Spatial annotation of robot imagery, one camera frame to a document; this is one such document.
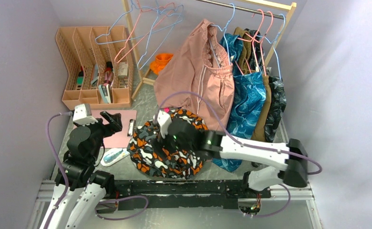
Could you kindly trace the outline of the orange camouflage shorts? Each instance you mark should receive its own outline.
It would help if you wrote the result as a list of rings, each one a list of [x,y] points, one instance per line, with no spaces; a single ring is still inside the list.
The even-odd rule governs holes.
[[[186,109],[177,108],[158,113],[158,123],[153,119],[135,129],[127,151],[135,167],[151,177],[174,179],[190,179],[201,171],[207,161],[192,150],[177,149],[163,146],[160,150],[153,148],[153,141],[159,140],[161,135],[160,118],[171,118],[172,121],[181,119],[197,130],[207,130],[205,121]]]

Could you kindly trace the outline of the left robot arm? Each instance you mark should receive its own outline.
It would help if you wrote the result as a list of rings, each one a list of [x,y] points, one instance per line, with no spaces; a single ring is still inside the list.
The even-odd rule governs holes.
[[[103,140],[122,130],[121,114],[102,111],[101,118],[94,118],[81,109],[68,115],[76,127],[70,133],[64,159],[54,155],[59,171],[42,229],[80,229],[99,201],[116,191],[114,176],[96,171],[95,164]]]

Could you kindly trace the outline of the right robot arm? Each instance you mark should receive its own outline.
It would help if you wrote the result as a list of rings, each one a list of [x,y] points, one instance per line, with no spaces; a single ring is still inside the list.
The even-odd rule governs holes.
[[[153,139],[154,151],[165,150],[194,153],[201,159],[238,159],[266,165],[244,174],[241,192],[254,197],[259,191],[277,184],[304,188],[308,183],[308,156],[302,143],[265,143],[227,135],[221,131],[197,130],[183,119],[158,118],[153,122],[159,132]]]

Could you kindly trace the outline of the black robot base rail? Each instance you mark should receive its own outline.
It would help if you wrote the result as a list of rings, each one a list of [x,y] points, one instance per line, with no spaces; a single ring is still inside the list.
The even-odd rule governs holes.
[[[133,210],[143,208],[145,200],[124,198],[137,195],[147,197],[148,208],[238,209],[239,201],[270,198],[271,192],[269,188],[251,190],[242,180],[116,180],[113,190],[109,190],[104,199],[118,198],[119,210]]]

